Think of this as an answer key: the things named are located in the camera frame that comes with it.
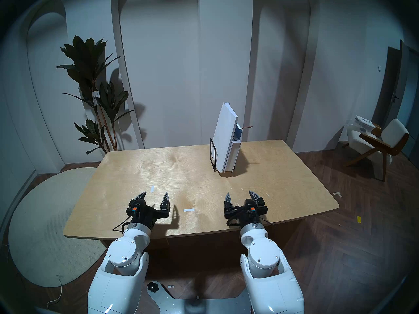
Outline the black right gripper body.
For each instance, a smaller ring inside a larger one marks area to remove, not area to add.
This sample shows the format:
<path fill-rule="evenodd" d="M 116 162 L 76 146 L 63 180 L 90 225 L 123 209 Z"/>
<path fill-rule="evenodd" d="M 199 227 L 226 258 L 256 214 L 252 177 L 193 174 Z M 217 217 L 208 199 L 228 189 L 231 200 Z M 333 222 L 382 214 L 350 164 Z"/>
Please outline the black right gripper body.
<path fill-rule="evenodd" d="M 233 206 L 232 209 L 225 209 L 226 225 L 229 227 L 239 226 L 243 228 L 248 224 L 262 224 L 261 215 L 268 212 L 268 208 L 254 208 L 248 203 L 251 199 L 246 199 L 243 206 Z"/>

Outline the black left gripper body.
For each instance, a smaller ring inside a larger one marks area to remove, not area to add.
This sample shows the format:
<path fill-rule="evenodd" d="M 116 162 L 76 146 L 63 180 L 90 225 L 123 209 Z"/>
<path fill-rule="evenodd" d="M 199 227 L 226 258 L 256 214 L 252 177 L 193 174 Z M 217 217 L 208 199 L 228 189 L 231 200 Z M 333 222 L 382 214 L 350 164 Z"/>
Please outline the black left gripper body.
<path fill-rule="evenodd" d="M 127 208 L 127 215 L 132 217 L 131 223 L 140 223 L 152 230 L 158 219 L 168 218 L 170 211 L 157 210 L 146 205 L 145 201 L 141 202 L 137 207 Z"/>

